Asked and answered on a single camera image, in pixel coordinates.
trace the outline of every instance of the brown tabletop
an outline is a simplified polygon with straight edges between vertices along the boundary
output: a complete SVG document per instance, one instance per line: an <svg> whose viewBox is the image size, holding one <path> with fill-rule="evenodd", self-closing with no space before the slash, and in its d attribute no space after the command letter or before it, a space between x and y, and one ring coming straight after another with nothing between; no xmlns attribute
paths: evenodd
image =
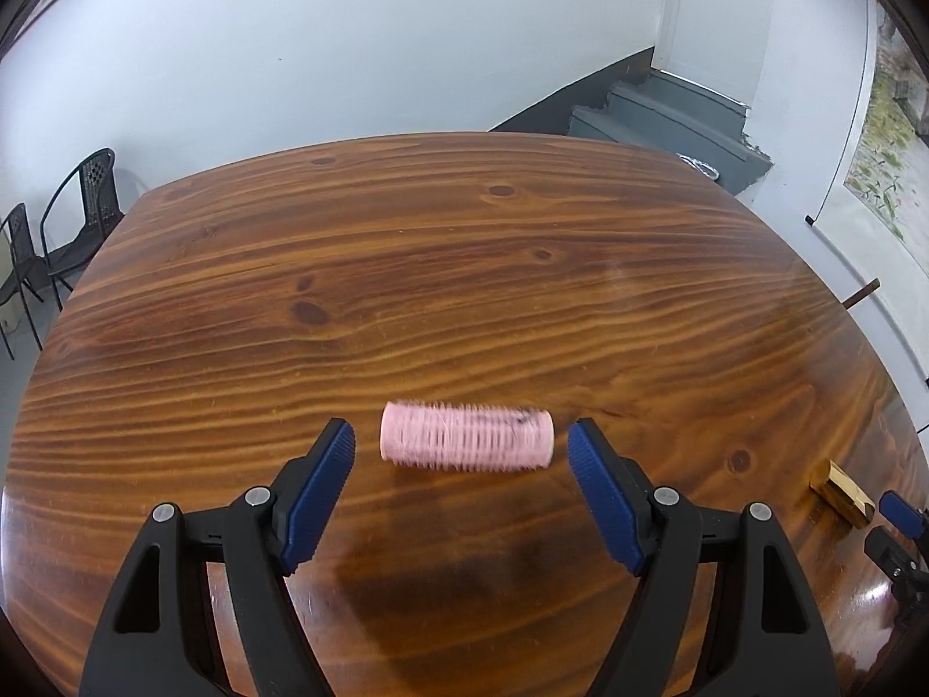
<svg viewBox="0 0 929 697"><path fill-rule="evenodd" d="M395 468L397 398L551 411L551 468ZM162 186L81 279L23 403L3 499L9 618L72 694L147 512L267 484L330 416L355 469L289 580L339 697L581 695L635 582L568 470L592 416L652 481L700 505L771 505L819 601L842 686L895 603L807 488L829 456L877 498L926 504L898 392L813 272L683 162L517 134L296 149ZM700 647L701 567L668 694ZM233 686L253 694L222 567Z"/></svg>

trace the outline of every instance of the silver screw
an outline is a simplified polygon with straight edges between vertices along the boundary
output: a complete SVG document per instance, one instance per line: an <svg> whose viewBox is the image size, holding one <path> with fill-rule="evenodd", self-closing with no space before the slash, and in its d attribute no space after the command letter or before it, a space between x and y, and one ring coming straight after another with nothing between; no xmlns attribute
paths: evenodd
<svg viewBox="0 0 929 697"><path fill-rule="evenodd" d="M675 505L680 499L681 496L677 494L677 490L672 490L670 487L660 487L655 491L655 500L661 505Z"/></svg>
<svg viewBox="0 0 929 697"><path fill-rule="evenodd" d="M772 516L771 509L763 504L763 502L753 502L749 506L749 513L759 521L768 521Z"/></svg>
<svg viewBox="0 0 929 697"><path fill-rule="evenodd" d="M263 505L271 500L271 491L267 487L253 487L245 493L245 502L248 505Z"/></svg>
<svg viewBox="0 0 929 697"><path fill-rule="evenodd" d="M155 521L168 521L173 515L174 507L170 502L163 502L161 505L156 505L155 510L152 511L152 519L155 519Z"/></svg>

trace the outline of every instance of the stair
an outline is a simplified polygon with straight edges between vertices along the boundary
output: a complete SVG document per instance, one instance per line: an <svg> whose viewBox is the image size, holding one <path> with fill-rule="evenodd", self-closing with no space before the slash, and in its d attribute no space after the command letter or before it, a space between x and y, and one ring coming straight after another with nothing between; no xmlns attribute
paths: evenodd
<svg viewBox="0 0 929 697"><path fill-rule="evenodd" d="M703 86L652 71L641 85L615 84L603 110L576 106L568 135L695 157L717 169L717 183L734 195L771 167L742 140L745 111Z"/></svg>

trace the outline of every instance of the blue gripper pad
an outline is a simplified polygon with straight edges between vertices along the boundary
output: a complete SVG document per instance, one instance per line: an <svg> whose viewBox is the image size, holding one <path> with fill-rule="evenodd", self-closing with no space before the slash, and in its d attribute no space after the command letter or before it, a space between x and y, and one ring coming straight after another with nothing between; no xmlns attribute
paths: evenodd
<svg viewBox="0 0 929 697"><path fill-rule="evenodd" d="M646 554L639 542L638 517L611 474L601 448L581 423L571 425L568 430L568 465L574 472L574 479L578 480L610 557L624 565L633 576L640 575Z"/></svg>
<svg viewBox="0 0 929 697"><path fill-rule="evenodd" d="M881 514L893 524L904 537L918 540L926 531L923 515L893 490L886 491L878 504Z"/></svg>
<svg viewBox="0 0 929 697"><path fill-rule="evenodd" d="M355 465L355 431L349 423L341 422L328 443L323 440L324 436L325 430L312 451L304 456L310 458L317 448L324 449L287 515L286 540L280 552L280 564L288 574L313 558L348 473Z"/></svg>

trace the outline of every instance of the pink hair roller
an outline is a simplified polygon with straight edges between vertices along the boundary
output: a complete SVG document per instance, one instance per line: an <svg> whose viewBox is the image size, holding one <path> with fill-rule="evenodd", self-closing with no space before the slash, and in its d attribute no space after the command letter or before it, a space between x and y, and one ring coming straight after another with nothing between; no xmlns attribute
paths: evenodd
<svg viewBox="0 0 929 697"><path fill-rule="evenodd" d="M430 469L517 471L552 463L548 411L447 403L388 403L381 419L381 457Z"/></svg>

